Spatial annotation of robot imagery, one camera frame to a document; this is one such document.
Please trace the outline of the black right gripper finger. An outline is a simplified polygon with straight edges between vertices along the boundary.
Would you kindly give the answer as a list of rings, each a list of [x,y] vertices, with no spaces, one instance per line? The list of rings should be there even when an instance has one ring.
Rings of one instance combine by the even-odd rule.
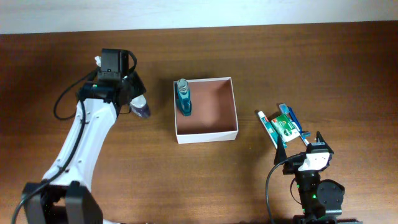
[[[317,131],[317,133],[316,133],[316,143],[326,144],[326,141],[324,140],[323,136],[321,135],[321,133],[319,131]]]
[[[286,160],[287,155],[285,152],[285,144],[281,138],[281,136],[278,136],[277,138],[277,150],[274,158],[274,165],[277,165],[278,163]]]

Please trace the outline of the green Dettol soap box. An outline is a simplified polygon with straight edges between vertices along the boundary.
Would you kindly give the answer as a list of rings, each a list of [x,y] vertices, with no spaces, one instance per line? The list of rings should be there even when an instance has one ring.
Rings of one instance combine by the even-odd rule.
[[[277,131],[283,142],[289,142],[300,136],[286,114],[279,115],[271,120],[271,125]]]

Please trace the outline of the Colgate toothpaste tube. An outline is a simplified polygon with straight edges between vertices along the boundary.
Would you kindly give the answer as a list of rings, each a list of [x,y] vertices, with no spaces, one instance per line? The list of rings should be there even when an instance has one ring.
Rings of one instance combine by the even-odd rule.
[[[261,123],[267,134],[269,135],[274,147],[277,148],[279,134],[276,132],[270,121],[267,119],[267,116],[262,111],[258,111],[257,116],[261,120]]]

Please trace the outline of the blue Listerine mouthwash bottle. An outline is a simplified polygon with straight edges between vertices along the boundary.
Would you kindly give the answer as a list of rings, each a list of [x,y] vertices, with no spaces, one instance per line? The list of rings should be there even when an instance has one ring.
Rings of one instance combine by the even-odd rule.
[[[192,113],[192,102],[190,87],[186,79],[181,78],[177,82],[178,108],[184,116],[190,116]]]

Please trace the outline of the white cardboard box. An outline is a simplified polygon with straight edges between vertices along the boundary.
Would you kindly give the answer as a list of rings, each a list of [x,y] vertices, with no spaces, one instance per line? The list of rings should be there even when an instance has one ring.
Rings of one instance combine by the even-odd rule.
[[[175,135],[179,144],[231,141],[238,135],[238,116],[230,77],[188,80],[192,113],[178,109],[177,81],[174,81]]]

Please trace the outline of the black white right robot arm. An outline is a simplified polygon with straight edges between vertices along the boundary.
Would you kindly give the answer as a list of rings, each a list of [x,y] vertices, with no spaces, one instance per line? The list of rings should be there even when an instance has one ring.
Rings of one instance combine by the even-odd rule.
[[[321,180],[320,172],[329,166],[334,152],[317,132],[316,141],[306,151],[287,157],[282,138],[278,137],[274,168],[283,165],[283,174],[295,176],[303,215],[292,218],[294,224],[360,223],[357,219],[339,220],[345,188],[334,180]]]

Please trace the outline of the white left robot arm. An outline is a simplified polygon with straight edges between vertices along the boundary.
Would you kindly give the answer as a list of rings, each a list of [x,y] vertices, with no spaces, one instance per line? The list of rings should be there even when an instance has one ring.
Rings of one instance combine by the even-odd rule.
[[[28,223],[107,223],[91,193],[96,161],[104,140],[123,106],[141,118],[150,116],[146,88],[129,50],[103,49],[97,67],[83,77],[73,124],[50,169],[41,182],[26,183],[12,216],[20,210]]]

